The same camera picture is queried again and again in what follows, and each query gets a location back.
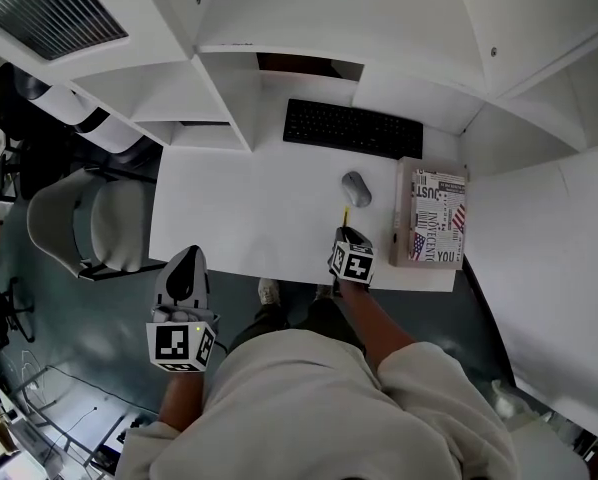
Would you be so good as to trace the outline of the person's left beige shoe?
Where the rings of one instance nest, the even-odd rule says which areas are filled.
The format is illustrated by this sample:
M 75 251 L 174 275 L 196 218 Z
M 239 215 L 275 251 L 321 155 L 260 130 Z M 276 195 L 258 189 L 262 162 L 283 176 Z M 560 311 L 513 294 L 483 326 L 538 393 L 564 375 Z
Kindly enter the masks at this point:
M 260 278 L 258 283 L 258 295 L 262 306 L 279 306 L 281 304 L 280 288 L 276 280 Z

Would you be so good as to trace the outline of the white desk with drawers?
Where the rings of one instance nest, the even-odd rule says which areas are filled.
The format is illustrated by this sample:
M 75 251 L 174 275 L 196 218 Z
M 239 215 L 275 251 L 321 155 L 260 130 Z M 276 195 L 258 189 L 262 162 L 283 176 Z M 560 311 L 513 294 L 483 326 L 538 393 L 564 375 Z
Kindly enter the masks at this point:
M 167 261 L 196 244 L 211 270 L 328 284 L 335 230 L 350 206 L 348 222 L 377 250 L 373 288 L 450 292 L 454 270 L 388 262 L 396 170 L 394 160 L 276 136 L 251 153 L 168 148 L 157 179 L 150 256 Z M 341 186 L 349 171 L 365 181 L 369 206 L 350 203 Z

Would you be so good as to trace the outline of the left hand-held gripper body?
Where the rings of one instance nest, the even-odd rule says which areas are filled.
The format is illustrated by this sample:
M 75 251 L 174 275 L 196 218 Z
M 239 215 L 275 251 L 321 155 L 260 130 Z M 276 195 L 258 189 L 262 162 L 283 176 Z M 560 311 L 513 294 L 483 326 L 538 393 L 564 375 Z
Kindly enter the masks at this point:
M 220 316 L 208 309 L 158 306 L 146 324 L 150 363 L 173 373 L 206 371 Z

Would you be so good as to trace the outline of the black office chair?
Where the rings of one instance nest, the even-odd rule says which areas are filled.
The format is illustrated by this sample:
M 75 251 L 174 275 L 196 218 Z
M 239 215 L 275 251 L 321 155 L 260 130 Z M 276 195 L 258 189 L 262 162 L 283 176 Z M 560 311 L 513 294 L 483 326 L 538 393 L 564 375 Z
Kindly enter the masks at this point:
M 14 149 L 12 172 L 19 174 L 19 193 L 25 200 L 69 173 L 74 135 L 59 120 L 21 96 L 15 67 L 0 67 L 0 130 Z

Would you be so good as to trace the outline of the black and white printed sheet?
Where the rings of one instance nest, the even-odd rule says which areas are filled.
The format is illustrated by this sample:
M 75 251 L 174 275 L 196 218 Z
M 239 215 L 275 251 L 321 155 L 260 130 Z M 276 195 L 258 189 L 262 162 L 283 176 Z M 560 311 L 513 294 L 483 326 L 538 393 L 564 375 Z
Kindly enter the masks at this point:
M 130 430 L 139 429 L 143 427 L 147 427 L 149 424 L 153 423 L 156 419 L 156 416 L 152 413 L 139 413 L 133 417 L 133 419 L 127 423 L 122 430 L 116 436 L 116 441 L 123 445 L 126 441 L 127 434 Z

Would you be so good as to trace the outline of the white and black robot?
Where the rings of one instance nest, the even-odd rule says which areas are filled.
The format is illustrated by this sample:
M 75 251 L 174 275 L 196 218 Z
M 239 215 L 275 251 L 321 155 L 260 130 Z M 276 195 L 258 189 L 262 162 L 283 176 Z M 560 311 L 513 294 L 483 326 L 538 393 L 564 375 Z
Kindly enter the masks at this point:
M 111 154 L 130 150 L 143 135 L 90 99 L 64 85 L 49 85 L 18 67 L 14 85 L 20 96 Z

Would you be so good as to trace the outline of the person's beige sweatshirt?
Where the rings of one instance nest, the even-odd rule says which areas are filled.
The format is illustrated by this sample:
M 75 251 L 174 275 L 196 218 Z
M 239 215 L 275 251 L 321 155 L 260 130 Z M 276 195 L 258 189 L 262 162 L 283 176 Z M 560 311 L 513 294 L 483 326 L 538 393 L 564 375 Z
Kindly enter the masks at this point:
M 307 330 L 267 333 L 216 371 L 201 416 L 131 430 L 117 480 L 519 480 L 503 422 L 438 346 L 371 369 Z

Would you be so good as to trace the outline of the black keyboard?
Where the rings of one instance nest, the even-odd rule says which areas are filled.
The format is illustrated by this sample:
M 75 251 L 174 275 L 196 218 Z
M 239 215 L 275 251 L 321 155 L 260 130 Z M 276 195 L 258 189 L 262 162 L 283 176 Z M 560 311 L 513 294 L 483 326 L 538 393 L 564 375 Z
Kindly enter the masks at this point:
M 406 118 L 290 99 L 283 140 L 399 160 L 423 157 L 423 125 Z

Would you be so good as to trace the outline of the person's left forearm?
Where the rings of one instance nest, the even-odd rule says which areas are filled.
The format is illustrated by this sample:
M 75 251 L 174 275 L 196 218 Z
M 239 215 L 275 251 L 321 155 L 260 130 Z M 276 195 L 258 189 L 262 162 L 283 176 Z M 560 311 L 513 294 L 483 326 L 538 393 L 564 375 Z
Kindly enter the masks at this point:
M 203 413 L 204 374 L 175 373 L 171 376 L 158 420 L 183 432 Z

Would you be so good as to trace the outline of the grey computer mouse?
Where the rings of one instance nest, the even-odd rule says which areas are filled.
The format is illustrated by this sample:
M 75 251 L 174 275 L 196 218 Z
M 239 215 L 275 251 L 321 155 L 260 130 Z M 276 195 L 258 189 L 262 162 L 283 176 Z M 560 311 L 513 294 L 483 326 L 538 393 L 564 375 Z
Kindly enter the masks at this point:
M 357 171 L 344 174 L 341 178 L 341 186 L 354 207 L 364 208 L 372 202 L 372 194 Z

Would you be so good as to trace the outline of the printed cardboard box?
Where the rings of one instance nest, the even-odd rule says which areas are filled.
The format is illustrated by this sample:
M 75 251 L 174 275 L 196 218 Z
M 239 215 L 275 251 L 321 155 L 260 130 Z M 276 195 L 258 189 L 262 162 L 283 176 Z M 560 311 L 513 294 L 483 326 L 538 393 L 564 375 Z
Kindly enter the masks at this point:
M 398 161 L 389 263 L 460 270 L 464 260 L 467 169 L 447 160 Z

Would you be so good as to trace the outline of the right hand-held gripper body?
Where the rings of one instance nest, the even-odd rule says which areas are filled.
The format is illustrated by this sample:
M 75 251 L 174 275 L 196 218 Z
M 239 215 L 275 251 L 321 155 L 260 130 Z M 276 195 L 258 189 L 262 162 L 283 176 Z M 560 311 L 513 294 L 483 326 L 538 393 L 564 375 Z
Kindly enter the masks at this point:
M 328 267 L 338 280 L 369 286 L 375 271 L 375 250 L 367 245 L 335 241 Z

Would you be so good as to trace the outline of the person's right forearm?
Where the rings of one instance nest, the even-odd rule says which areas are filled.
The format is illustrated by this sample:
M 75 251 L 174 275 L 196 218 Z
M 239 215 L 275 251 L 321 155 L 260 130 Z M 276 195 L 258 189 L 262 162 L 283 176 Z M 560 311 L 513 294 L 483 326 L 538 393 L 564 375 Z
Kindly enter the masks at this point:
M 352 325 L 376 369 L 392 353 L 416 342 L 394 322 L 363 285 L 340 281 L 339 288 Z

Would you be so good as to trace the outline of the grey padded chair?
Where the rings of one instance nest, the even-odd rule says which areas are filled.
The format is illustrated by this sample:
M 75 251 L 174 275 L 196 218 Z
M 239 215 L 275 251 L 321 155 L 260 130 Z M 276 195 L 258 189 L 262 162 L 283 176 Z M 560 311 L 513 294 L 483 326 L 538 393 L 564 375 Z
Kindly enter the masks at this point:
M 86 258 L 75 237 L 74 217 L 93 185 L 97 187 L 89 213 L 93 256 Z M 155 185 L 152 178 L 116 169 L 78 169 L 30 200 L 30 240 L 77 279 L 100 281 L 160 270 L 165 263 L 148 258 Z

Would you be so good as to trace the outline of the grey metal frame table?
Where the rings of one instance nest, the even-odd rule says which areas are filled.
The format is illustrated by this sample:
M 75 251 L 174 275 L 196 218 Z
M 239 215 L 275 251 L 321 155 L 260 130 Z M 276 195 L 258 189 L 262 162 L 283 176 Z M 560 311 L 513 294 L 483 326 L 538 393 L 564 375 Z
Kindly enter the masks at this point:
M 22 458 L 41 480 L 65 480 L 64 460 L 50 439 L 0 386 L 0 446 L 8 457 Z

